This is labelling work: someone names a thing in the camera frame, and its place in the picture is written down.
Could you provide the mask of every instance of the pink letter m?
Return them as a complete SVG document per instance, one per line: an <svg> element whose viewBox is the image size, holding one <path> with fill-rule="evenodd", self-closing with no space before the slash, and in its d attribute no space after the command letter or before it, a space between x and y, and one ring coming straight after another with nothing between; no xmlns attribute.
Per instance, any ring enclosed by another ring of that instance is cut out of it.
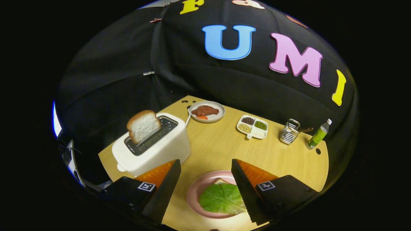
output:
<svg viewBox="0 0 411 231"><path fill-rule="evenodd" d="M307 47L300 55L296 45L289 37L278 33L271 33L271 37L277 41L277 52L274 62L269 65L270 69L280 73L288 73L289 70L286 66L286 58L288 57L293 75L298 76L307 66L307 71L301 76L302 79L319 88L320 66L323 56L311 47Z"/></svg>

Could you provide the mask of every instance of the beans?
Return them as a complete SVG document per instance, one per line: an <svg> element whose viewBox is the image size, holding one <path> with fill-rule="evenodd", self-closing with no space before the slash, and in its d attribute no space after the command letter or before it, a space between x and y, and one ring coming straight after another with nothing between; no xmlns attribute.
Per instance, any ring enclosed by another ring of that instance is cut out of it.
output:
<svg viewBox="0 0 411 231"><path fill-rule="evenodd" d="M239 124L239 125L238 125L238 129L240 129L241 131L246 132L246 133L250 133L250 132L251 132L251 127L250 127L250 126L247 126L247 125L245 125L245 124Z"/></svg>
<svg viewBox="0 0 411 231"><path fill-rule="evenodd" d="M253 125L254 124L254 119L250 118L250 117L244 117L241 122L249 124L249 125Z"/></svg>

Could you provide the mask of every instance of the gray plate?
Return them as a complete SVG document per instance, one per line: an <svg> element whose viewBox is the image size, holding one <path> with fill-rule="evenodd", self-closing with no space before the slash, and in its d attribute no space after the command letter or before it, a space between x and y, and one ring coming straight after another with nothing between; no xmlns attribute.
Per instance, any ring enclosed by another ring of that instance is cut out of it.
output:
<svg viewBox="0 0 411 231"><path fill-rule="evenodd" d="M219 112L218 112L217 115L215 115L215 114L207 115L208 120L203 120L203 119L197 118L196 115L191 113L191 111L197 109L199 106L202 106L202 105L207 105L207 106L213 107L215 109L218 109ZM221 105L217 102L213 102L213 101L200 101L200 102L197 102L197 103L191 105L189 111L190 111L190 115L193 119L195 119L197 121L200 121L200 122L203 122L203 123L212 123L212 122L219 121L221 118L223 118L224 114L226 113L226 109L223 107L223 105Z"/></svg>

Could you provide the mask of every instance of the toast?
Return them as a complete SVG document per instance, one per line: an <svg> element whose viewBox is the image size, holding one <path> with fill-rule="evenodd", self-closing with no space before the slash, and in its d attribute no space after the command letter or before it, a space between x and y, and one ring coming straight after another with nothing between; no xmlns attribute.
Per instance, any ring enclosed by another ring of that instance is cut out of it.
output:
<svg viewBox="0 0 411 231"><path fill-rule="evenodd" d="M144 110L129 120L127 129L133 143L139 144L148 135L161 127L161 122L157 118L156 113L150 110Z"/></svg>

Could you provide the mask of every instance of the plate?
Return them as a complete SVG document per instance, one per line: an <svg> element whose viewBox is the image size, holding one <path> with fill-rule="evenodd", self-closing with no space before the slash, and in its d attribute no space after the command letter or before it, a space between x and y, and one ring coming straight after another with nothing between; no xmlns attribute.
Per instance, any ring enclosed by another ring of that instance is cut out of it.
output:
<svg viewBox="0 0 411 231"><path fill-rule="evenodd" d="M237 185L231 171L220 170L220 171L206 173L202 175L200 178L198 178L196 181L194 181L194 183L191 184L190 187L188 188L187 202L189 206L196 213L204 217L215 218L215 219L233 217L235 215L224 214L224 213L212 213L212 212L205 211L199 203L200 195L204 191L204 189L206 189L207 186L209 186L210 184L218 180L218 178L221 178L230 184Z"/></svg>
<svg viewBox="0 0 411 231"><path fill-rule="evenodd" d="M253 120L254 120L254 123L253 123L252 125L250 125L250 124L247 124L247 123L242 122L242 119L243 119L243 118L246 118L246 117L249 117L249 118L253 119ZM260 122L262 122L263 124L265 124L265 125L267 126L267 130L263 130L263 129L261 129L261 128L256 127L256 126L255 126L255 123L256 123L257 121L260 121ZM250 132L242 131L242 130L239 128L239 125L241 125L241 124L242 124L243 126L245 125L245 126L251 128L251 131L250 131ZM247 135L247 139L251 139L252 137L258 138L258 139L264 139L265 137L267 137L267 133L268 133L268 123L267 123L266 121L264 121L264 120L260 120L260 119L258 119L258 118L255 118L254 116L251 116L251 115L243 115L243 116L241 116L240 120L239 120L238 123L237 123L237 130L238 130L239 132L242 132L242 133L246 134L246 135Z"/></svg>
<svg viewBox="0 0 411 231"><path fill-rule="evenodd" d="M217 115L215 115L215 114L206 115L207 118L208 118L207 120L197 118L197 116L194 115L193 113L191 113L191 111L197 109L199 106L202 106L202 105L207 105L207 106L213 107L215 109L218 109L219 112L218 112ZM224 114L226 113L226 109L223 107L223 105L221 105L217 102L200 101L200 102L197 102L197 103L191 105L191 107L189 109L189 112L190 112L191 117L193 119L197 120L197 121L200 121L200 122L203 122L203 123L212 123L212 122L219 121L221 118L223 118Z"/></svg>

